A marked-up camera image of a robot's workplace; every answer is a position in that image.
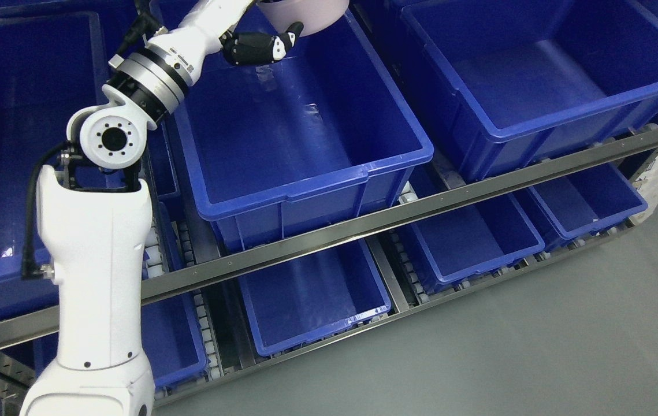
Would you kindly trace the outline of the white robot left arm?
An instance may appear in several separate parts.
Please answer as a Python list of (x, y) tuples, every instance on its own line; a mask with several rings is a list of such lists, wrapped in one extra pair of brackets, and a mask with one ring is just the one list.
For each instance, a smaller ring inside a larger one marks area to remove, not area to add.
[[(184, 102), (205, 56), (221, 49), (228, 22), (191, 12), (176, 29), (118, 59), (120, 80), (102, 87), (104, 105), (68, 121), (68, 144), (96, 166), (132, 168), (147, 130)], [(141, 284), (153, 220), (147, 183), (124, 191), (81, 191), (43, 164), (36, 180), (36, 226), (59, 287), (57, 356), (25, 396), (22, 415), (149, 415), (155, 384), (142, 347)]]

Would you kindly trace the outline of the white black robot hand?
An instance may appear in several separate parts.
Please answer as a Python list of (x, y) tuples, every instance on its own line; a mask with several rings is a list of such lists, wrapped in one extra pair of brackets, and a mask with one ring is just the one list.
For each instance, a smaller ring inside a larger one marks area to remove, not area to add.
[(234, 32), (253, 1), (199, 1), (176, 29), (168, 32), (166, 44), (192, 65), (222, 52), (233, 65), (273, 64), (287, 56), (303, 32), (294, 21), (280, 35), (265, 32)]

